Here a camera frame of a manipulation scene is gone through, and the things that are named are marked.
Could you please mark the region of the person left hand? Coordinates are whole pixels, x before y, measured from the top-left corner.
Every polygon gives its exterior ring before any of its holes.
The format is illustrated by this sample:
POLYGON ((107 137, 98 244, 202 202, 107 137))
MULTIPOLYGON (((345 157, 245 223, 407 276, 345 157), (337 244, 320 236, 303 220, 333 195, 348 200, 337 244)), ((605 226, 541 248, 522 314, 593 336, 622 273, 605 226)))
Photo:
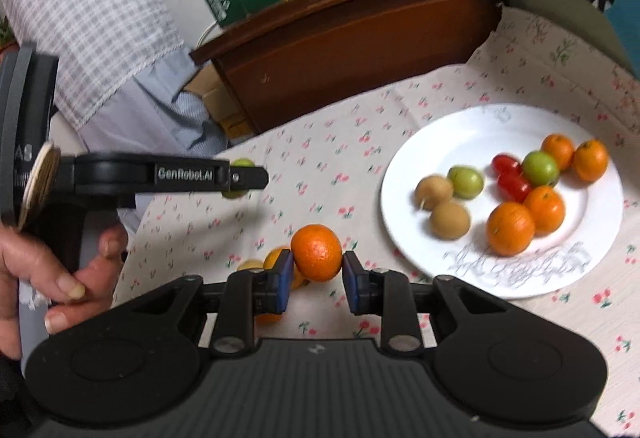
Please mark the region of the person left hand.
POLYGON ((13 360, 22 357, 18 282, 30 283, 55 302, 44 317, 44 327, 50 334, 60 333, 110 309, 127 244, 128 233, 122 224, 105 229, 99 236, 96 256, 85 268, 70 273, 41 241, 2 226, 2 356, 13 360))

